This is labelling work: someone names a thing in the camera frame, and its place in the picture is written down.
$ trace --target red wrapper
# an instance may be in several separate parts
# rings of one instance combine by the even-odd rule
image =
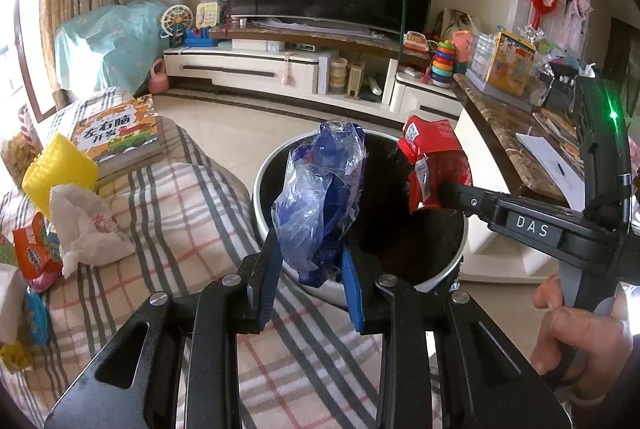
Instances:
[[[448,120],[428,122],[412,116],[404,125],[398,147],[414,171],[409,175],[409,210],[442,208],[438,186],[472,185],[471,167]]]

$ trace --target screw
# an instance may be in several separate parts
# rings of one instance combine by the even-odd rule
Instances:
[[[382,274],[378,277],[378,282],[385,288],[391,288],[392,286],[396,286],[398,278],[393,274]]]
[[[242,278],[238,274],[226,274],[222,278],[222,284],[225,286],[236,286],[240,284]]]
[[[153,304],[153,306],[161,306],[167,302],[169,295],[164,292],[156,292],[151,297],[149,297],[149,302]]]
[[[451,300],[455,304],[467,304],[470,298],[471,296],[468,293],[466,293],[464,290],[455,290],[451,294]]]

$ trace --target hand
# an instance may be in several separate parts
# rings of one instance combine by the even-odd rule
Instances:
[[[633,347],[622,287],[618,288],[613,310],[606,317],[564,307],[558,276],[546,279],[532,299],[536,308],[549,309],[531,354],[533,368],[544,375],[558,366],[558,341],[583,349],[589,356],[583,374],[574,384],[574,391],[583,399],[604,395],[616,381]]]

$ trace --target plaid fabric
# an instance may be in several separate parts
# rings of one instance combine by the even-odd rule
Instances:
[[[128,98],[116,88],[100,92],[57,113],[51,132],[69,135],[81,118]],[[56,400],[152,292],[180,297],[199,291],[258,249],[246,188],[207,158],[184,130],[159,120],[166,158],[100,190],[136,253],[100,268],[80,265],[69,279],[58,281],[42,295],[50,314],[49,342],[30,347],[33,369],[11,375],[0,364],[2,384],[36,427],[43,426]],[[11,237],[35,212],[30,200],[13,189],[0,202],[1,232]],[[307,296],[284,274],[271,318],[260,335],[238,337],[244,426],[373,427],[380,338],[361,337],[347,313]],[[178,427],[183,425],[186,370]],[[90,406],[86,411],[91,416]]]

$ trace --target orange snack wrapper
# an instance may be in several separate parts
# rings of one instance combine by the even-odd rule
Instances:
[[[52,253],[47,244],[44,216],[37,212],[30,225],[14,230],[15,258],[25,279],[40,277],[45,269],[53,271]]]

